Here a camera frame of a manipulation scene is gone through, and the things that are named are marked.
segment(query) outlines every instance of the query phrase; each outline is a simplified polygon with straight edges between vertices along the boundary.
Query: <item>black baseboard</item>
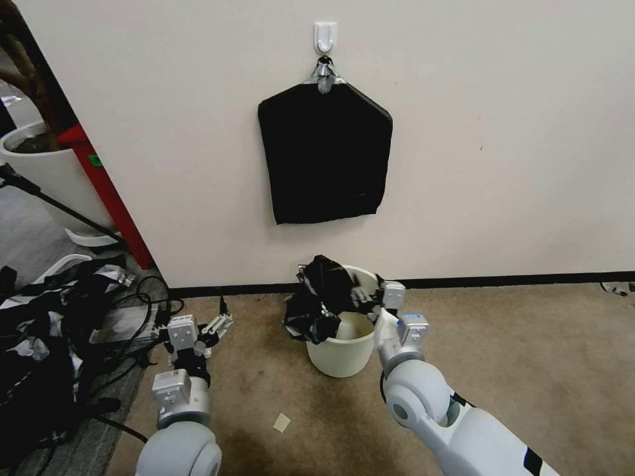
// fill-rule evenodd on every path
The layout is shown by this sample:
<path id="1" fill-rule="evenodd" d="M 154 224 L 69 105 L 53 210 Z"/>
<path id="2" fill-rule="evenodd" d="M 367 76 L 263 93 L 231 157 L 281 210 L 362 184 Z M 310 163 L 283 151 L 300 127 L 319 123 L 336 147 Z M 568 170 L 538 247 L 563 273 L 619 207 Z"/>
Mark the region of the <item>black baseboard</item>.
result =
<path id="1" fill-rule="evenodd" d="M 424 278 L 395 280 L 408 289 L 482 288 L 485 286 L 520 286 L 530 284 L 574 284 L 587 282 L 635 281 L 635 271 L 571 274 L 529 274 L 521 276 L 478 276 L 474 278 Z M 292 293 L 299 283 L 243 284 L 238 286 L 197 286 L 170 289 L 170 297 L 235 296 L 236 294 Z"/>

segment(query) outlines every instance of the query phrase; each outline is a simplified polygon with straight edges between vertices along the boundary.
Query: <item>white adhesive hook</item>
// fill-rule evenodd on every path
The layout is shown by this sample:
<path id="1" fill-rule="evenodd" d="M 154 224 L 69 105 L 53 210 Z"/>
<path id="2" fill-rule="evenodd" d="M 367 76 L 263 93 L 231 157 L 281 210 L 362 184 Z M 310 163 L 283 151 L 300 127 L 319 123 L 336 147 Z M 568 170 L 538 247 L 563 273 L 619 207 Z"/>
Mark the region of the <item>white adhesive hook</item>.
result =
<path id="1" fill-rule="evenodd" d="M 336 22 L 315 22 L 313 25 L 313 43 L 320 54 L 332 51 L 337 37 Z"/>

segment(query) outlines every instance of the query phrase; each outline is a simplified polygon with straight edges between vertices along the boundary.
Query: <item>green sticker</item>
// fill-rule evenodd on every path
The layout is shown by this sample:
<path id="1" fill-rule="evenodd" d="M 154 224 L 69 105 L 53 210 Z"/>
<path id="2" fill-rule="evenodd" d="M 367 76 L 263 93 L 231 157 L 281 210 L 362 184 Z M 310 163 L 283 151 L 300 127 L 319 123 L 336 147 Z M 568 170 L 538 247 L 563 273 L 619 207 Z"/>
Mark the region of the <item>green sticker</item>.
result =
<path id="1" fill-rule="evenodd" d="M 90 160 L 91 164 L 93 164 L 93 167 L 103 167 L 104 166 L 101 163 L 101 160 L 99 160 L 99 156 L 97 156 L 95 154 L 89 154 L 88 160 Z"/>

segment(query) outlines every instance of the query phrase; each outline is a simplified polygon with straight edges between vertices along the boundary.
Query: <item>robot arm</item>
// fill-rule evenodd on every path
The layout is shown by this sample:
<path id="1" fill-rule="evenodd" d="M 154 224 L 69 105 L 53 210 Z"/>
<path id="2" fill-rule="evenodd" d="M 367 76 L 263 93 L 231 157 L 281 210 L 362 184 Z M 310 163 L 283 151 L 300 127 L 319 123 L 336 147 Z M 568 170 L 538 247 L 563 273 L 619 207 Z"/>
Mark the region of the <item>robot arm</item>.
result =
<path id="1" fill-rule="evenodd" d="M 155 331 L 170 352 L 174 370 L 157 374 L 152 395 L 159 403 L 158 431 L 145 444 L 136 476 L 216 476 L 222 453 L 210 422 L 206 359 L 233 323 L 224 300 L 209 325 L 198 326 L 193 315 L 173 317 Z"/>
<path id="2" fill-rule="evenodd" d="M 375 324 L 386 406 L 397 423 L 434 452 L 446 476 L 557 476 L 505 425 L 461 398 L 439 369 L 424 361 L 421 341 L 429 328 L 424 316 L 398 319 L 386 307 L 384 298 Z"/>

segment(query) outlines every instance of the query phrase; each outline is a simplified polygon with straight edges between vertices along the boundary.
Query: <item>white wall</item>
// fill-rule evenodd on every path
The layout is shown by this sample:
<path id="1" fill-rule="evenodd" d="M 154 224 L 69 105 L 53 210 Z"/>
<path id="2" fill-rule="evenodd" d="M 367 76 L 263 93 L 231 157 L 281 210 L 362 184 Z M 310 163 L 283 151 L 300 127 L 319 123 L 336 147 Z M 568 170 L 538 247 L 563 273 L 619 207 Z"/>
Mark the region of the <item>white wall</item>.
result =
<path id="1" fill-rule="evenodd" d="M 18 0 L 174 287 L 635 269 L 635 4 Z M 276 226 L 256 109 L 312 70 L 390 111 L 376 216 Z"/>

